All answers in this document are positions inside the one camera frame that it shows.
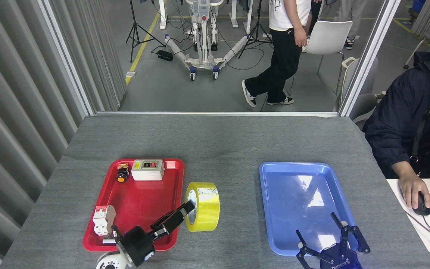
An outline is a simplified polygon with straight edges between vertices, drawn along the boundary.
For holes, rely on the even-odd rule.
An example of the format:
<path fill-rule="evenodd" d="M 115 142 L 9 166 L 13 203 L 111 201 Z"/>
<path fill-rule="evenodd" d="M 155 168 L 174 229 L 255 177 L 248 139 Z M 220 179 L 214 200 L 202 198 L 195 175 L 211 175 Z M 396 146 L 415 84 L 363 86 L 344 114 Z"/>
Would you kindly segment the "person's right hand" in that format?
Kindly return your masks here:
<path fill-rule="evenodd" d="M 425 182 L 415 173 L 406 173 L 399 178 L 399 187 L 408 208 L 418 208 L 419 192 L 424 196 L 424 204 L 430 208 L 430 193 Z"/>

